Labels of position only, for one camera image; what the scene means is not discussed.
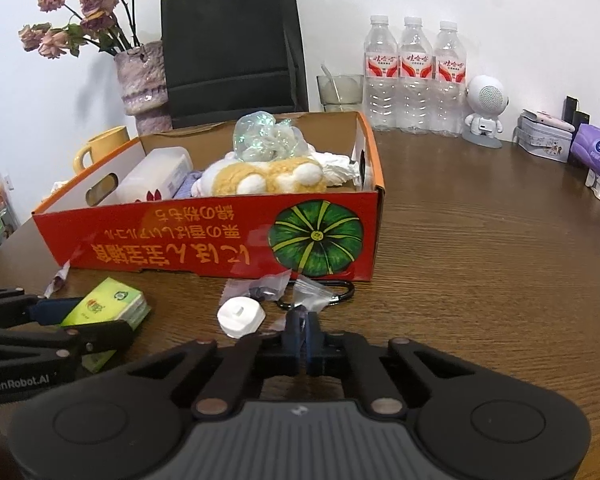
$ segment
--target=glass cup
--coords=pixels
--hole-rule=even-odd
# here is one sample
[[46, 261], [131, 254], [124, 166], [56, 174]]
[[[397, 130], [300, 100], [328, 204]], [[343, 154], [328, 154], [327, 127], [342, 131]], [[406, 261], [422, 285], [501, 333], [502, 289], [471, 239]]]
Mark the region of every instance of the glass cup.
[[341, 74], [318, 76], [318, 92], [325, 112], [359, 112], [362, 105], [364, 76]]

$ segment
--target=white plastic container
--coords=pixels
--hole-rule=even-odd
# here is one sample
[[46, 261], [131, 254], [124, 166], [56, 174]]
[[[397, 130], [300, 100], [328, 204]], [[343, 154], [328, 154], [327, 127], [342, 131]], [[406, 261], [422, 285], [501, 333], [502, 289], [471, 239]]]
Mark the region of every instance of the white plastic container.
[[116, 189], [116, 196], [121, 204], [168, 200], [191, 171], [191, 157], [185, 148], [158, 148], [131, 170]]
[[524, 117], [521, 126], [515, 129], [514, 138], [525, 151], [542, 158], [567, 162], [572, 134]]
[[220, 328], [233, 339], [256, 332], [264, 318], [260, 303], [243, 296], [227, 300], [218, 310]]

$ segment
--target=tissue pack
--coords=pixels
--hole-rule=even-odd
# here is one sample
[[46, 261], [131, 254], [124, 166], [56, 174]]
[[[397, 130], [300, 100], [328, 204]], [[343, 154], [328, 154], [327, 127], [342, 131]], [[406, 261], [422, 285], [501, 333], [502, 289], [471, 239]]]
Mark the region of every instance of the tissue pack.
[[571, 146], [571, 153], [600, 176], [600, 128], [582, 124]]

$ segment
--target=yellow mug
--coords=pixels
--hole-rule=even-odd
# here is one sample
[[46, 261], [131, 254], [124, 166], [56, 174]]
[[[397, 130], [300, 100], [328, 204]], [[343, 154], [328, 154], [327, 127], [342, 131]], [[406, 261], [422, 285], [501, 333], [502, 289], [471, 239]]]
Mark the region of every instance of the yellow mug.
[[99, 160], [109, 155], [113, 150], [122, 146], [129, 140], [129, 133], [126, 126], [118, 126], [107, 130], [103, 134], [99, 134], [93, 139], [89, 139], [87, 143], [81, 147], [80, 151], [74, 158], [75, 174], [84, 171], [84, 156], [89, 153], [91, 163], [95, 164]]

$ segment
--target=orange cardboard box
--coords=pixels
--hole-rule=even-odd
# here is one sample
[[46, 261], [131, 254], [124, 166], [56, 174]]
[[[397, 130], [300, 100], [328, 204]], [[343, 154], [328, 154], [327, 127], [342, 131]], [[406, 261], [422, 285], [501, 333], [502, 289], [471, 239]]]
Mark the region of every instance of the orange cardboard box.
[[183, 146], [205, 169], [233, 149], [234, 124], [130, 140], [77, 175], [33, 213], [59, 265], [189, 270], [259, 278], [292, 269], [314, 278], [370, 280], [384, 181], [374, 134], [356, 112], [292, 114], [319, 152], [349, 155], [362, 183], [315, 194], [187, 198], [119, 204], [115, 187], [155, 148]]

